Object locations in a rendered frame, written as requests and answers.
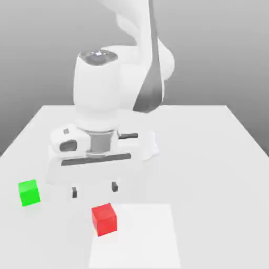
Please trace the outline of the small red cube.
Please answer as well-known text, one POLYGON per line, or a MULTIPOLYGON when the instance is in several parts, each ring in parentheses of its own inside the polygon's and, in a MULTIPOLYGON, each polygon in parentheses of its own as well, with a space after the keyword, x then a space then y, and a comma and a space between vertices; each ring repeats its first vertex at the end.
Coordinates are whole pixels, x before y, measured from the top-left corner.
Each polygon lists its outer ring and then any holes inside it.
POLYGON ((110 203, 91 209, 92 222, 98 236, 117 231, 117 215, 110 203))

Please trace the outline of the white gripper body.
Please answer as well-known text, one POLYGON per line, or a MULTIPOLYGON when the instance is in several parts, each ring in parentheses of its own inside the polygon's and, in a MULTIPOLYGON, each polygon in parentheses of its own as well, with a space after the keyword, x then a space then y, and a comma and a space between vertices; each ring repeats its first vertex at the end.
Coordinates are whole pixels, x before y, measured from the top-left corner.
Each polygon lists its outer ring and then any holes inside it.
POLYGON ((48 150, 46 182, 51 185, 91 184, 124 179, 139 171, 139 151, 124 150, 101 158, 66 156, 48 150))

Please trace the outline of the small green cube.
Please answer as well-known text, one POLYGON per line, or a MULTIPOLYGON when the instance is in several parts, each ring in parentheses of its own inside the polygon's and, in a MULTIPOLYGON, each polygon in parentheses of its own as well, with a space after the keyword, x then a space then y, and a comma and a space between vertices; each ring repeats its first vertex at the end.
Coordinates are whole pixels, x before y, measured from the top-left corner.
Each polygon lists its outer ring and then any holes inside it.
POLYGON ((22 206, 40 202, 39 190, 35 179, 19 182, 18 191, 22 206))

